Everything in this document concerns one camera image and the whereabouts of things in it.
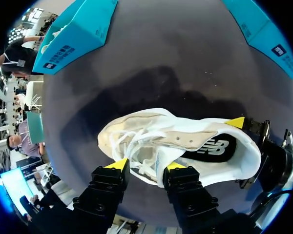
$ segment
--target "new balance logo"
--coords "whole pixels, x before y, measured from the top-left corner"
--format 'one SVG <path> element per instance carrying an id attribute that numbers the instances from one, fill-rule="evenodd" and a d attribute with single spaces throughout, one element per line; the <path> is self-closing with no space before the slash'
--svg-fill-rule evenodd
<path id="1" fill-rule="evenodd" d="M 199 154 L 208 152 L 209 155 L 222 155 L 225 152 L 225 148 L 229 145 L 229 141 L 218 140 L 215 142 L 214 139 L 206 142 L 201 149 L 197 151 Z"/>

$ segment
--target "gray tabletop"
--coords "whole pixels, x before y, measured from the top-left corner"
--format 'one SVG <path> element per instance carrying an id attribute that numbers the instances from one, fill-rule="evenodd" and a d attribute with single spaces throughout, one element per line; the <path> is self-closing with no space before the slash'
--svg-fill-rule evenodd
<path id="1" fill-rule="evenodd" d="M 272 122 L 280 141 L 293 132 L 293 80 L 249 47 L 220 0 L 121 0 L 106 45 L 44 76 L 43 125 L 47 151 L 60 178 L 81 193 L 91 172 L 112 160 L 97 134 L 111 120 L 162 107 L 178 117 L 253 117 Z M 247 212 L 259 184 L 213 184 L 221 212 Z M 177 226 L 163 189 L 134 176 L 120 215 Z"/>

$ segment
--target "black insole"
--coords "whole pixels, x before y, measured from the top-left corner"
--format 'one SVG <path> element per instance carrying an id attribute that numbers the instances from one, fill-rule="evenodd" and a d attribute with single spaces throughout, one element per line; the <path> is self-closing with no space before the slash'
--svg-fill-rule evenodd
<path id="1" fill-rule="evenodd" d="M 206 142 L 198 151 L 186 151 L 181 157 L 202 162 L 227 162 L 236 148 L 236 138 L 220 134 Z"/>

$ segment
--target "lanyard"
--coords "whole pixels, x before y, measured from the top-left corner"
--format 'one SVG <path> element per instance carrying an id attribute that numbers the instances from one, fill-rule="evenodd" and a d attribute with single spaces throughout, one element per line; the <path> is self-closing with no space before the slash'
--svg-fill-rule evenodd
<path id="1" fill-rule="evenodd" d="M 24 142 L 24 140 L 26 139 L 26 137 L 28 137 L 28 131 L 27 132 L 20 133 L 20 136 L 23 135 L 23 134 L 26 134 L 26 136 L 21 140 L 21 145 Z"/>
<path id="2" fill-rule="evenodd" d="M 18 62 L 14 62 L 14 61 L 11 61 L 8 57 L 8 55 L 6 55 L 6 53 L 3 53 L 4 56 L 10 61 L 10 62 L 4 62 L 2 65 L 6 65 L 6 64 L 18 64 Z"/>

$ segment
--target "computer monitor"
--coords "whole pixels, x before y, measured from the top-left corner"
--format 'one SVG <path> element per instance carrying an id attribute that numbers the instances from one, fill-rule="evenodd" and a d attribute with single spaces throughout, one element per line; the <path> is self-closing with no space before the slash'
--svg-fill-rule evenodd
<path id="1" fill-rule="evenodd" d="M 9 193 L 14 205 L 23 215 L 26 212 L 25 208 L 20 203 L 20 198 L 26 196 L 28 200 L 33 197 L 26 180 L 21 172 L 20 168 L 10 170 L 8 172 L 2 173 L 1 175 L 3 185 L 6 191 Z"/>

